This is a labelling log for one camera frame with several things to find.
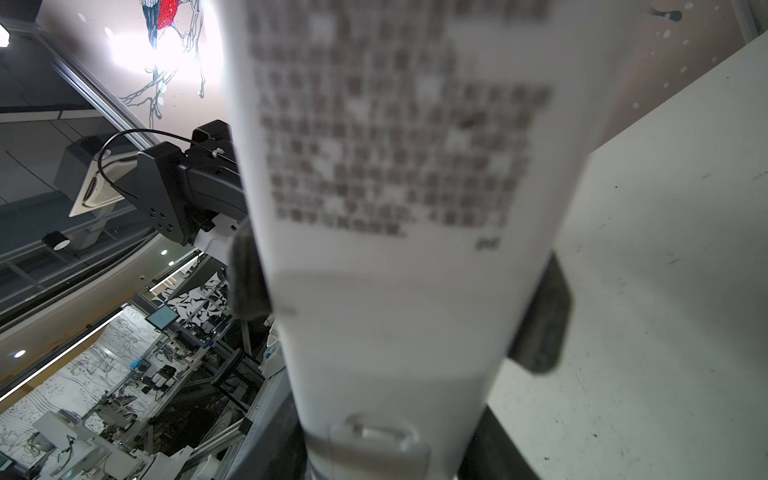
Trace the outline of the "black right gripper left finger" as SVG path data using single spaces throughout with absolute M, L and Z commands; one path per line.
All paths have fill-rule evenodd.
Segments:
M 240 224 L 230 243 L 227 281 L 229 306 L 237 318 L 245 321 L 264 320 L 273 312 L 256 237 L 249 219 Z

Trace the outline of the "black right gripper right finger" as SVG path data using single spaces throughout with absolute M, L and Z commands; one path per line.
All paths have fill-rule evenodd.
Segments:
M 552 252 L 507 358 L 533 375 L 551 373 L 562 357 L 572 309 L 572 289 L 558 256 Z

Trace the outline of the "white remote control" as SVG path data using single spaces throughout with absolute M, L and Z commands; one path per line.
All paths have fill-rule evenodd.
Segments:
M 450 479 L 643 1 L 214 1 L 317 479 Z

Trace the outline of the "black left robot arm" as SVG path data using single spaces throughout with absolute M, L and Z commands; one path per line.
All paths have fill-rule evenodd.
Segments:
M 136 153 L 136 166 L 122 177 L 106 172 L 104 158 L 112 144 L 138 132 L 118 132 L 105 141 L 95 157 L 98 174 L 158 233 L 228 265 L 234 237 L 248 216 L 229 125 L 211 121 L 190 139 L 165 132 L 189 148 L 162 142 Z

